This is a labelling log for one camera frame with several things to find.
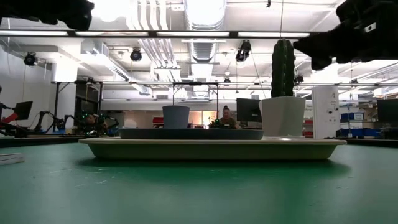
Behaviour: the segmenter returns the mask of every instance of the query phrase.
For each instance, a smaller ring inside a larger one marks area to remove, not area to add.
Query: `workbench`
[[[318,162],[127,162],[84,144],[0,149],[0,223],[397,223],[398,149]]]

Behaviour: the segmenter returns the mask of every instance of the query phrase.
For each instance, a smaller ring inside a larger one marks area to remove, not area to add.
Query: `black monitor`
[[[380,122],[398,123],[398,99],[378,100],[377,113]]]
[[[29,119],[30,109],[32,109],[33,101],[17,103],[14,108],[15,114],[18,115],[16,121]]]
[[[260,100],[236,99],[237,120],[261,122]]]

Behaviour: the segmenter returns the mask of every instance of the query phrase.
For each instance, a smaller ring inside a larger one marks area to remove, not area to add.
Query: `potted cactus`
[[[305,98],[293,96],[294,61],[292,43],[278,40],[272,54],[272,98],[259,105],[265,136],[302,136]]]

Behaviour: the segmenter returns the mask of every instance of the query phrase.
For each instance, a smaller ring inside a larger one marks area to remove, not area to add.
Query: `cactus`
[[[286,39],[280,39],[272,53],[271,97],[293,96],[294,48]]]

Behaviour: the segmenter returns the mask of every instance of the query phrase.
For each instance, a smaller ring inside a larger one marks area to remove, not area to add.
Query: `dark gray plate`
[[[123,128],[121,139],[261,140],[262,130]]]

